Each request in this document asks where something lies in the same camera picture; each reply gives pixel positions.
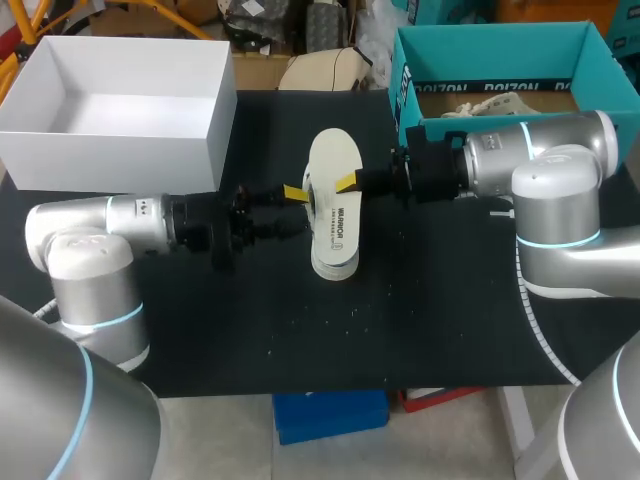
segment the black tabletop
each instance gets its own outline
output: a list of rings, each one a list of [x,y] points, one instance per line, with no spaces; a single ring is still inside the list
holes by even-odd
[[[239,92],[223,194],[239,183],[299,185],[314,136],[329,127],[354,138],[365,166],[388,164],[386,92]],[[0,294],[31,311],[52,298],[27,256],[26,214],[83,196],[17,192],[5,180]],[[601,190],[603,227],[640,222],[639,199],[622,169]],[[564,383],[524,315],[513,220],[489,215],[505,207],[470,198],[405,211],[373,200],[362,211],[358,271],[338,283],[314,273],[310,235],[246,250],[233,275],[212,271],[206,255],[137,261],[151,352],[135,375],[161,397]],[[579,378],[640,329],[635,300],[532,304]]]

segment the yellow tape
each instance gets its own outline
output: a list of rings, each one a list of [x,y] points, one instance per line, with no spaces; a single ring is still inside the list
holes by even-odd
[[[289,185],[283,185],[284,198],[288,200],[295,200],[296,202],[309,203],[309,194],[304,190],[296,187],[290,187]]]
[[[336,182],[336,193],[342,193],[348,189],[355,190],[354,187],[356,187],[356,172],[351,172]]]

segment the white slipper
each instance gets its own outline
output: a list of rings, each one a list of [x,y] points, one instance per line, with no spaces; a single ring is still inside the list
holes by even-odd
[[[358,268],[362,193],[336,193],[336,181],[362,168],[358,146],[344,130],[330,128],[313,140],[302,188],[313,196],[307,205],[313,231],[311,265],[327,280],[344,280]]]

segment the teal box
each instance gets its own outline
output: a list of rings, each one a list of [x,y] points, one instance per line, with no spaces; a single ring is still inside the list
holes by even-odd
[[[458,24],[472,11],[472,0],[392,0],[409,12],[411,25]]]
[[[616,58],[640,52],[640,0],[620,0],[606,40]]]
[[[640,129],[640,97],[592,23],[434,25],[398,29],[389,101],[398,141],[424,125],[447,132],[490,130],[558,115],[424,118],[418,92],[570,91],[582,111],[602,110],[616,126],[620,161]]]

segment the table leg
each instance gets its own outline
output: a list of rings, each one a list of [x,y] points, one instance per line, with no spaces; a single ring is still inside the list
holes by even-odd
[[[562,404],[549,416],[533,442],[514,465],[516,480],[543,480],[560,460],[558,451],[558,421]]]
[[[507,427],[513,460],[517,461],[535,437],[522,387],[498,388],[498,400]]]

